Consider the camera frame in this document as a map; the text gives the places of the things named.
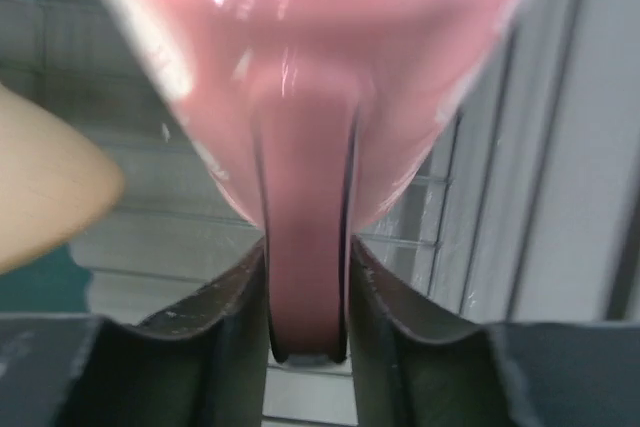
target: pink bowl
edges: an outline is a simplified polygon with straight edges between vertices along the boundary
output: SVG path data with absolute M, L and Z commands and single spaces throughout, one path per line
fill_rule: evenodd
M 104 0 L 265 230 L 273 347 L 345 351 L 348 239 L 400 197 L 518 0 Z

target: green object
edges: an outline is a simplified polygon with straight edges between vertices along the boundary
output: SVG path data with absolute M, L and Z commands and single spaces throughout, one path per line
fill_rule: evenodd
M 65 245 L 0 276 L 0 312 L 89 312 L 91 276 Z

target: rounded beige utensil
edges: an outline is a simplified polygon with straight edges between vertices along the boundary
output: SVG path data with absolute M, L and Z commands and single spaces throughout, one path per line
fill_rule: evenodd
M 0 85 L 0 273 L 81 232 L 123 188 L 122 172 L 96 145 Z

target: pink handle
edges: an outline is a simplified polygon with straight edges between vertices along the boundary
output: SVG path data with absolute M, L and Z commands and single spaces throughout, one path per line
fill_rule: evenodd
M 262 69 L 251 92 L 272 347 L 279 361 L 341 361 L 360 87 L 340 66 L 283 65 Z

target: mug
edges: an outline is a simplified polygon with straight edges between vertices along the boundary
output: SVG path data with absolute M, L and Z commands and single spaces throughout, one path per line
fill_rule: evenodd
M 519 0 L 103 1 L 266 234 L 276 359 L 343 359 L 350 236 L 409 185 Z

